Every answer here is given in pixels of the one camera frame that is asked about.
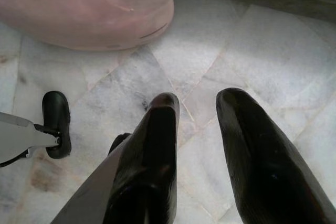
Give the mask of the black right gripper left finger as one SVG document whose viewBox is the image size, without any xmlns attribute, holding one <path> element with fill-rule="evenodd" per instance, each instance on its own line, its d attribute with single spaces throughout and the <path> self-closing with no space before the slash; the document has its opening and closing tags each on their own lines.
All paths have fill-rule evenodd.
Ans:
<svg viewBox="0 0 336 224">
<path fill-rule="evenodd" d="M 131 134 L 119 135 L 110 150 L 123 146 L 104 223 L 173 223 L 177 209 L 176 95 L 161 93 Z"/>
</svg>

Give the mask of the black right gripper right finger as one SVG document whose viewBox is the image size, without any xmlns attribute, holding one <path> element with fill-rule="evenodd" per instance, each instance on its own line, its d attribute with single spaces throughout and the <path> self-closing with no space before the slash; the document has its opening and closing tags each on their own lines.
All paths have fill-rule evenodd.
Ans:
<svg viewBox="0 0 336 224">
<path fill-rule="evenodd" d="M 243 223 L 335 223 L 335 208 L 305 160 L 247 92 L 220 91 L 216 111 Z"/>
</svg>

